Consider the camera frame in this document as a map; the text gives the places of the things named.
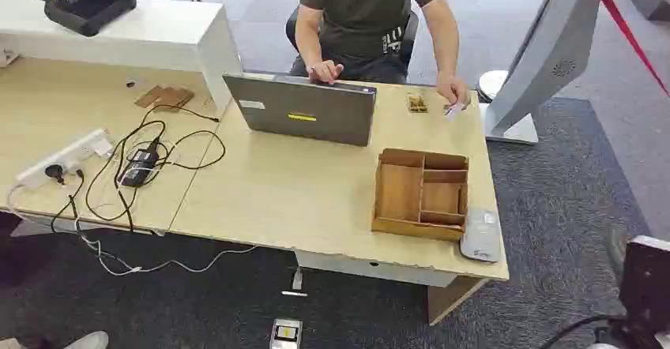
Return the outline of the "person's right hand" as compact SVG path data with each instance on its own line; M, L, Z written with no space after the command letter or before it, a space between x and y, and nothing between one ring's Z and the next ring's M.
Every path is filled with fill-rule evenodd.
M332 60L327 60L309 65L306 70L312 82L333 84L344 70L344 66L340 63L336 64Z

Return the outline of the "person's left hand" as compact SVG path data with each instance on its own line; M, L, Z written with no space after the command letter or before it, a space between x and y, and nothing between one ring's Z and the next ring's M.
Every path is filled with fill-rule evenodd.
M464 110L471 103L468 87L452 73L440 70L437 76L436 89L446 99L449 107L460 106Z

